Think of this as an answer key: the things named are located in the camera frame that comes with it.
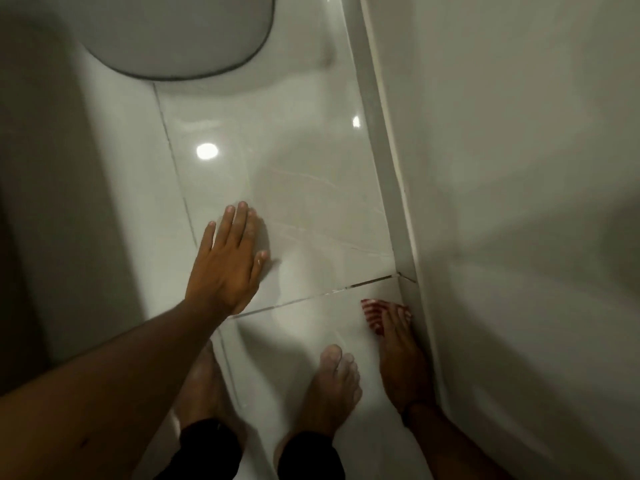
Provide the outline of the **person's left hand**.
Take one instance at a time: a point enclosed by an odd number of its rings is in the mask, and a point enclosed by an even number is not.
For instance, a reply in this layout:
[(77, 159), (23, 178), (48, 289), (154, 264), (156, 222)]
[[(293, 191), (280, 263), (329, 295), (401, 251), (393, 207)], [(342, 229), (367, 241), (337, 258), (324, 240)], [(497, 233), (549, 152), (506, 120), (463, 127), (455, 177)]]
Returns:
[(228, 205), (216, 222), (213, 247), (196, 258), (188, 279), (185, 301), (198, 303), (225, 316), (240, 314), (257, 293), (261, 280), (251, 280), (255, 254), (261, 250), (258, 238), (263, 222), (250, 205), (250, 240), (247, 247), (230, 248), (229, 231), (236, 205)]

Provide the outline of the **person's right hand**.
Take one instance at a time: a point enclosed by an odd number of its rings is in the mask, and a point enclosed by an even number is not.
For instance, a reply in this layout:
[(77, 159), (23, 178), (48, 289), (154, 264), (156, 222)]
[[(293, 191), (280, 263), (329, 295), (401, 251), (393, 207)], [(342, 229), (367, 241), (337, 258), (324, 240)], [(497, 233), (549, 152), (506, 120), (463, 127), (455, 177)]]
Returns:
[(402, 415), (414, 405), (436, 405), (431, 366), (413, 330), (412, 337), (411, 340), (380, 338), (383, 387), (393, 407)]

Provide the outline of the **person's left foot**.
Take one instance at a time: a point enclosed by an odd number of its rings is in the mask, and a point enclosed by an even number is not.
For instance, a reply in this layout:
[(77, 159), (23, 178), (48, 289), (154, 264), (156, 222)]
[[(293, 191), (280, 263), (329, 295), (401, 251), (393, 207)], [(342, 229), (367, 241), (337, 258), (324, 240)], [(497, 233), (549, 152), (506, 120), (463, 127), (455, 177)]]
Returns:
[(245, 450), (247, 425), (236, 412), (211, 340), (190, 368), (174, 402), (173, 413), (181, 433), (198, 422), (213, 419), (231, 430), (241, 450)]

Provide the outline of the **person's right forearm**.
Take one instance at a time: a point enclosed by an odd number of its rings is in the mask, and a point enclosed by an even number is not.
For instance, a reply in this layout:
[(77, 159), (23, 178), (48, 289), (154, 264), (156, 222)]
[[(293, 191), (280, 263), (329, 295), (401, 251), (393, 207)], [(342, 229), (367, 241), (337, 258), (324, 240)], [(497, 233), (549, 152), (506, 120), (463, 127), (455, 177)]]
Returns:
[(402, 419), (420, 446), (434, 480), (514, 480), (437, 407), (412, 402)]

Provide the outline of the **black left trouser leg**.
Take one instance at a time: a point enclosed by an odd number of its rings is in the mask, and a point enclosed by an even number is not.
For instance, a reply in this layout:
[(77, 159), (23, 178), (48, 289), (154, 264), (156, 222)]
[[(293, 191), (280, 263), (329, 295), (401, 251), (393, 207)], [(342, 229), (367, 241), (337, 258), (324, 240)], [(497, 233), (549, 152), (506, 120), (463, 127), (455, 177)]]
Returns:
[(217, 419), (184, 428), (180, 448), (154, 480), (234, 480), (243, 449), (237, 435)]

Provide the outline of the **black right trouser leg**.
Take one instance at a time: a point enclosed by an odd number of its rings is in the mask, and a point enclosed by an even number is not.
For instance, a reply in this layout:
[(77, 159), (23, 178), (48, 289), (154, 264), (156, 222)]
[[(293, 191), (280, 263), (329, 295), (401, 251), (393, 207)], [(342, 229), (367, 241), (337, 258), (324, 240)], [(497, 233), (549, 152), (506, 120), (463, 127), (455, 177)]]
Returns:
[(333, 438), (316, 432), (285, 438), (276, 464), (278, 480), (346, 480)]

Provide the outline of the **black trouser leg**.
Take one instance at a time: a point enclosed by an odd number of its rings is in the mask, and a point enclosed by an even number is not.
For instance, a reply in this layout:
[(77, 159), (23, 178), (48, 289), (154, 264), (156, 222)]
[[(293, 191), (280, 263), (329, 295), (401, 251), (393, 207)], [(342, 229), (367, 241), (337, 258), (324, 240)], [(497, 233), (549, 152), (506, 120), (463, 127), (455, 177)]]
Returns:
[(154, 480), (234, 480), (243, 449), (237, 435), (217, 419), (184, 428), (180, 448)]
[(346, 480), (333, 438), (316, 432), (285, 438), (276, 464), (278, 480)]

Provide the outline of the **person's foot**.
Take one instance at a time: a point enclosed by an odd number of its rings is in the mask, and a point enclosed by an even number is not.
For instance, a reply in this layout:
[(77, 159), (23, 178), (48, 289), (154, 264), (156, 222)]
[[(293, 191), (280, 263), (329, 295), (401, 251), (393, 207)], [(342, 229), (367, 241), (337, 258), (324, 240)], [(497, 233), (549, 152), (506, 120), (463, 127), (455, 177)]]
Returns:
[(241, 450), (245, 450), (247, 425), (236, 412), (211, 340), (190, 368), (174, 402), (173, 413), (181, 433), (198, 422), (213, 419), (231, 430)]
[(344, 353), (336, 344), (326, 346), (291, 434), (317, 433), (334, 438), (362, 395), (360, 373), (354, 356)]

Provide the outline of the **person's left forearm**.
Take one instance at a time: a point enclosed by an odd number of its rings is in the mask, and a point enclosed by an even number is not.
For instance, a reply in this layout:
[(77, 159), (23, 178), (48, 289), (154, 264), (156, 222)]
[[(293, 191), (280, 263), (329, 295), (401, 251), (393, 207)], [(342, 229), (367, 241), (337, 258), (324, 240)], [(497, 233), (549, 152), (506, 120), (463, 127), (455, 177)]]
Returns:
[(226, 318), (184, 300), (0, 397), (0, 480), (129, 480)]

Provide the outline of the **person's right foot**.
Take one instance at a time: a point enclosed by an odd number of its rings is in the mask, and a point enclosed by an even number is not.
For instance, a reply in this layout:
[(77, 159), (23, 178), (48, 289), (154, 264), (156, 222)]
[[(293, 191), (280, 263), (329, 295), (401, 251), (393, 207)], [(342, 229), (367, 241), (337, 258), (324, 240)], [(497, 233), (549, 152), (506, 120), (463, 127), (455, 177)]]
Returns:
[(354, 356), (344, 353), (336, 344), (326, 346), (291, 434), (317, 433), (334, 438), (362, 395), (360, 373)]

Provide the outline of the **red white striped cloth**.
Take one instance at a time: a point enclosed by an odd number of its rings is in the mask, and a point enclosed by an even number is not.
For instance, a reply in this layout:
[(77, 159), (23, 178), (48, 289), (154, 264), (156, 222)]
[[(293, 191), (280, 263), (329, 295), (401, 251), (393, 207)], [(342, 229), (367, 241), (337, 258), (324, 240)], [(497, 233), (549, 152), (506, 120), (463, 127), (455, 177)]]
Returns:
[(378, 337), (385, 334), (382, 313), (388, 310), (388, 302), (381, 299), (362, 299), (360, 305), (369, 329)]

